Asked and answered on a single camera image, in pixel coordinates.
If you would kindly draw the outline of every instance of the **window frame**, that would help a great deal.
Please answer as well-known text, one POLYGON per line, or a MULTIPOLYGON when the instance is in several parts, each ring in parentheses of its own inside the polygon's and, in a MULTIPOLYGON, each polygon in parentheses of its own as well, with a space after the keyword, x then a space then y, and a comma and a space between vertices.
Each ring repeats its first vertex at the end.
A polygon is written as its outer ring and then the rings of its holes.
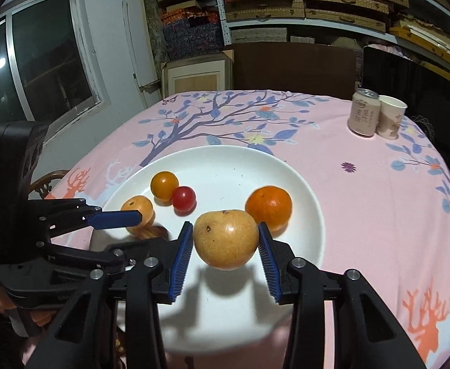
MULTIPOLYGON (((31 121, 35 120, 35 118, 27 101, 20 79, 20 73, 18 71, 13 40, 12 18, 14 14, 31 7, 32 5, 41 3, 42 1, 46 0, 12 0, 0 9, 0 24, 3 23, 3 21, 6 23, 6 47, 15 90, 26 119, 31 121)), ((74 108, 70 109, 64 115, 52 122, 49 126, 49 130, 47 131, 46 140, 50 139, 69 123, 73 122, 73 120, 78 118, 82 113, 90 108, 93 108, 104 100, 102 82, 97 76, 97 74, 100 73, 100 69, 98 68, 98 63, 96 62, 95 50, 92 47, 90 51, 90 47, 93 46, 93 42, 91 40, 88 27, 84 0, 69 0, 69 9, 76 45, 80 55, 83 71, 90 88, 91 97, 76 105, 74 108)))

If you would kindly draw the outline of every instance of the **can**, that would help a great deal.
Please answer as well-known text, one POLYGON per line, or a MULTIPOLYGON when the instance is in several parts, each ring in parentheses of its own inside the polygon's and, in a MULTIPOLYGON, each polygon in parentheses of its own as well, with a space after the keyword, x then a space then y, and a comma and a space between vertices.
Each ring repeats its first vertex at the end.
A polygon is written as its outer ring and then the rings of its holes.
POLYGON ((379 95, 374 91, 359 88, 353 95, 348 128, 360 136, 372 137, 376 132, 379 113, 379 95))

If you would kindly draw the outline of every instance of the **table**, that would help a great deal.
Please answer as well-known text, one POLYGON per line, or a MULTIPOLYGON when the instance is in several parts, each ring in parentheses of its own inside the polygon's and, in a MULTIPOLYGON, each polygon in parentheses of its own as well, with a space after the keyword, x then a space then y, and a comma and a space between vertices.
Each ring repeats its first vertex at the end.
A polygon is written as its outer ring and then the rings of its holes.
MULTIPOLYGON (((349 101, 271 90, 174 95, 102 141, 51 198, 86 198, 103 206, 141 167, 199 145, 242 145, 275 155, 319 199, 327 239, 322 269, 359 269, 427 367, 437 369, 450 355, 450 171, 410 119, 404 118, 396 141, 366 139, 348 130, 350 108, 349 101)), ((90 234, 82 229, 55 242, 87 249, 90 234)), ((288 326, 237 350, 169 356, 169 367, 279 369, 288 326)), ((332 327, 329 315, 326 326, 332 327)), ((326 368, 333 367, 333 345, 328 331, 326 368)))

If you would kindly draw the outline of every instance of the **orange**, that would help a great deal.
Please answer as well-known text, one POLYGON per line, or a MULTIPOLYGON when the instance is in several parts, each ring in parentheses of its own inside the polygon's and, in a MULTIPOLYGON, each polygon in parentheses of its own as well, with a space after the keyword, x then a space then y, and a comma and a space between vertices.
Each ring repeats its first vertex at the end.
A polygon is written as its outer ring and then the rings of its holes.
POLYGON ((131 234, 142 230, 146 225, 151 225, 154 220, 155 211, 152 202, 145 196, 134 196, 127 200, 121 207, 121 211, 136 210, 143 215, 143 220, 137 226, 126 228, 131 234))
POLYGON ((290 195, 282 188, 265 186, 255 190, 245 203, 245 211, 257 224, 266 222, 271 232, 288 224, 292 203, 290 195))

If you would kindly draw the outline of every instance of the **chair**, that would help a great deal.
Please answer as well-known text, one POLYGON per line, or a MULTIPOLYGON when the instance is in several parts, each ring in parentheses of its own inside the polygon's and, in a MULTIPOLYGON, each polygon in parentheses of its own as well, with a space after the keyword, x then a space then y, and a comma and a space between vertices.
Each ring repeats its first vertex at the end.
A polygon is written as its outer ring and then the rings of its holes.
POLYGON ((62 179, 68 172, 69 171, 62 170, 47 173, 47 175, 42 176, 40 179, 31 184, 30 193, 36 191, 43 200, 52 191, 51 181, 62 179))

